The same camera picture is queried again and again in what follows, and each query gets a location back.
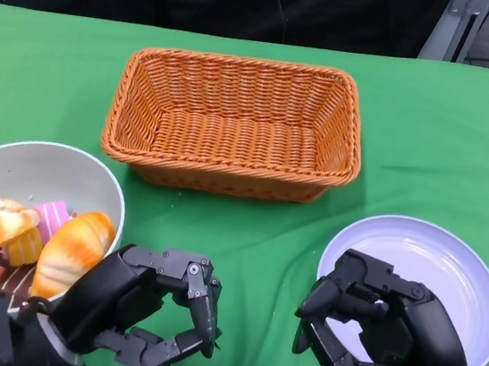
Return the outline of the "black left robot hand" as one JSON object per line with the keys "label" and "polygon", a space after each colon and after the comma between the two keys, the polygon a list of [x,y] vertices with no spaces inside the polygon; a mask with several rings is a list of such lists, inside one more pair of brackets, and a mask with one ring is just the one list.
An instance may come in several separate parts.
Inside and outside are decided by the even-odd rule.
{"label": "black left robot hand", "polygon": [[[221,335],[222,286],[213,270],[204,255],[130,244],[80,277],[48,315],[49,324],[71,352],[104,348],[124,366],[171,366],[195,353],[209,359]],[[137,325],[161,310],[166,295],[193,321],[167,339]]]}

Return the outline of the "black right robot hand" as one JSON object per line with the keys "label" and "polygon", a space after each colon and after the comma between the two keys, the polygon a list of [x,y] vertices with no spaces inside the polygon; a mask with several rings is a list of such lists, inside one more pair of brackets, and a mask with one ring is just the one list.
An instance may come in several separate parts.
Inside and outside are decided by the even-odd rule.
{"label": "black right robot hand", "polygon": [[345,251],[295,314],[292,351],[320,366],[467,366],[436,294],[360,251]]}

